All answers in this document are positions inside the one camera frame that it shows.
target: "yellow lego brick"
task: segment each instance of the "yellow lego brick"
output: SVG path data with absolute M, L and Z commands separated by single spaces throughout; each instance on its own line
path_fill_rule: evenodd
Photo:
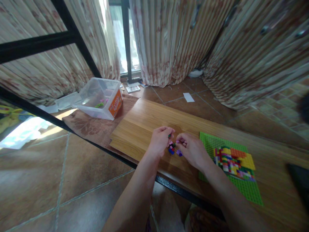
M 230 155 L 230 154 L 231 154 L 231 150 L 230 150 L 230 149 L 227 149 L 227 148 L 223 148 L 222 153 L 225 153 L 225 154 Z
M 241 166 L 243 166 L 245 168 L 249 168 L 251 170 L 255 170 L 255 166 L 254 166 L 251 154 L 246 153 L 246 157 L 245 158 L 238 157 L 238 160 L 240 160 L 240 165 Z

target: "green baseplate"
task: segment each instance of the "green baseplate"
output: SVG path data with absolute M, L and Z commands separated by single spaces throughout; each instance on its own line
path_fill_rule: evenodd
M 220 148 L 222 146 L 228 146 L 248 153 L 248 149 L 246 146 L 228 140 L 224 140 L 203 132 L 200 132 L 200 140 L 203 142 L 205 149 L 208 152 L 209 156 L 212 158 L 212 160 L 213 160 L 213 150 L 215 148 Z M 260 195 L 260 191 L 258 189 L 258 184 L 256 182 L 236 179 L 229 175 L 228 178 L 238 188 L 238 190 L 246 197 L 247 200 L 252 201 L 258 205 L 264 206 Z M 199 172 L 199 179 L 208 182 L 205 176 L 201 172 Z

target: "curtain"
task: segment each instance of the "curtain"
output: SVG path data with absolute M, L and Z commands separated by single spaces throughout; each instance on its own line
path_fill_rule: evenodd
M 108 1 L 67 0 L 70 10 L 103 78 L 119 79 L 117 48 Z M 0 0 L 0 43 L 66 31 L 50 0 Z M 79 91 L 93 77 L 75 44 L 0 66 L 0 85 L 34 103 L 49 105 Z
M 241 1 L 203 64 L 203 81 L 223 105 L 243 109 L 309 75 L 309 35 L 296 37 L 308 10 L 304 0 Z
M 233 2 L 130 0 L 143 81 L 180 83 L 206 55 Z

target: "wooden board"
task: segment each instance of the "wooden board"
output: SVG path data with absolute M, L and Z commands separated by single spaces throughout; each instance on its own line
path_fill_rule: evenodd
M 309 154 L 217 124 L 170 107 L 139 99 L 111 135 L 111 146 L 140 161 L 148 148 L 153 129 L 170 126 L 176 133 L 188 132 L 196 137 L 205 132 L 247 146 L 256 166 L 256 179 L 264 207 L 252 204 L 281 231 L 305 231 L 309 226 L 306 209 L 292 183 L 286 163 L 309 169 Z M 211 186 L 198 180 L 198 170 L 184 157 L 166 154 L 159 164 L 162 175 L 179 186 L 216 205 Z

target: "plastic storage box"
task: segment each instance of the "plastic storage box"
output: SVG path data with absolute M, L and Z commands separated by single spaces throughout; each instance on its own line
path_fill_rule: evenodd
M 122 105 L 120 84 L 120 81 L 93 77 L 72 100 L 71 106 L 94 118 L 114 120 Z

